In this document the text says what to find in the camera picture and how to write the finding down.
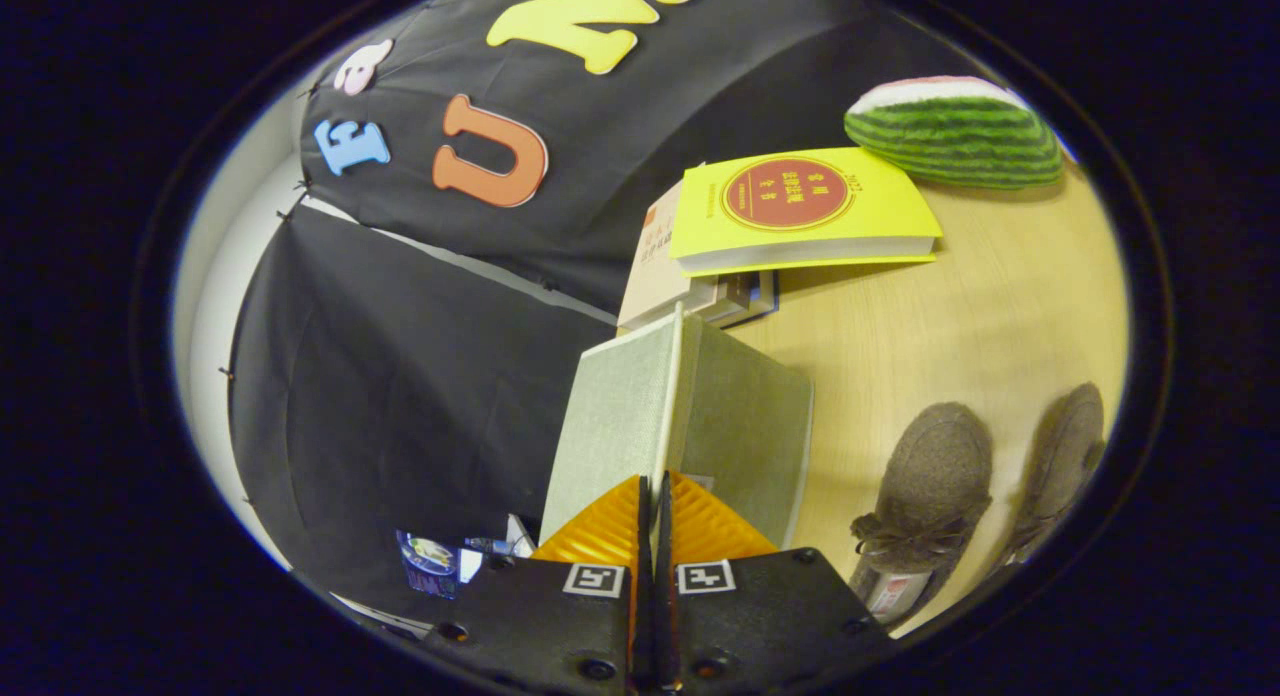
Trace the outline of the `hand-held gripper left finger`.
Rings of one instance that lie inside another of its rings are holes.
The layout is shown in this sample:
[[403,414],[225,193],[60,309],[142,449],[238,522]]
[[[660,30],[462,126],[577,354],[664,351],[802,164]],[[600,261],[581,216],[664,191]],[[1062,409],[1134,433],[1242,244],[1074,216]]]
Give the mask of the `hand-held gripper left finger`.
[[530,558],[484,555],[422,651],[499,692],[634,692],[652,673],[650,523],[632,476]]

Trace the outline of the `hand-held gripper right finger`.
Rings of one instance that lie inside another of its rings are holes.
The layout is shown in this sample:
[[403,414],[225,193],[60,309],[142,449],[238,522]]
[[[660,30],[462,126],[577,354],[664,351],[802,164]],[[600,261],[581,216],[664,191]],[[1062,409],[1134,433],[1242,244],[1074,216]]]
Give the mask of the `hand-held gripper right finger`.
[[781,550],[669,471],[657,500],[655,682],[662,692],[822,692],[896,652],[829,560]]

